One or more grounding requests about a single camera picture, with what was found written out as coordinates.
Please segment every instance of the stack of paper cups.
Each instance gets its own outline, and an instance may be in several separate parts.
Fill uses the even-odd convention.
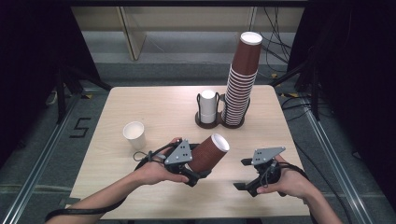
[[[253,32],[241,34],[233,56],[221,118],[228,125],[238,125],[248,109],[250,93],[259,68],[262,36]]]

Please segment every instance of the table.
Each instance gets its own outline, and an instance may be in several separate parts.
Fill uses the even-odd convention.
[[[277,193],[253,198],[233,186],[234,182],[248,183],[258,176],[252,166],[244,167],[240,162],[251,158],[256,148],[285,147],[281,155],[302,167],[274,88],[253,87],[245,123],[238,129],[222,125],[203,129],[195,123],[196,96],[207,89],[226,92],[226,86],[112,89],[70,197],[85,198],[132,172],[137,161],[122,129],[128,122],[138,120],[145,124],[145,152],[166,145],[174,137],[201,143],[212,133],[225,137],[231,149],[212,174],[193,188],[169,181],[144,186],[104,219],[309,216],[300,199],[281,198]]]

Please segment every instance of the hand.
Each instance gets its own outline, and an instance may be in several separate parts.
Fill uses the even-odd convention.
[[[275,159],[278,162],[286,162],[279,155],[277,155]],[[279,191],[290,196],[304,199],[313,189],[316,189],[316,187],[298,172],[288,168],[283,168],[281,169],[281,177],[275,184],[270,184],[267,188],[259,187],[257,188],[257,192],[262,194]]]
[[[180,138],[174,138],[171,143],[175,143],[179,139]],[[162,154],[169,149],[170,147],[162,151]],[[142,167],[131,173],[131,175],[134,175],[139,180],[141,185],[154,185],[164,180],[183,183],[189,182],[189,179],[184,175],[175,175],[168,172],[163,166],[163,159],[159,157],[154,157],[153,159],[155,161],[147,162]]]

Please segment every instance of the white paper cup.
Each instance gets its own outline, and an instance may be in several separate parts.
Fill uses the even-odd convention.
[[[203,91],[199,100],[201,114],[212,115],[216,113],[216,103],[216,93],[214,91]]]
[[[205,114],[202,114],[201,113],[201,122],[202,123],[213,123],[214,121],[215,121],[215,119],[216,119],[216,115],[217,115],[218,113],[214,113],[214,114],[211,114],[211,115],[205,115]]]
[[[139,121],[133,121],[125,125],[123,135],[135,150],[140,150],[146,146],[145,126]]]

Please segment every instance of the finger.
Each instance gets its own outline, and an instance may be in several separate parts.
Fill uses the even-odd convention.
[[[171,143],[175,143],[175,142],[177,142],[178,140],[181,140],[181,137],[176,137],[176,138],[172,139]]]
[[[281,157],[280,155],[276,155],[276,156],[275,156],[275,160],[276,160],[277,162],[286,162],[285,159],[283,159],[283,157]]]
[[[184,175],[174,175],[171,173],[168,173],[167,176],[165,177],[167,180],[177,182],[177,183],[187,183],[189,182],[189,179],[184,176]]]
[[[275,183],[275,184],[270,184],[266,187],[263,187],[263,186],[258,187],[257,192],[259,194],[272,193],[272,192],[278,191],[278,189],[279,189],[279,186],[277,183]]]

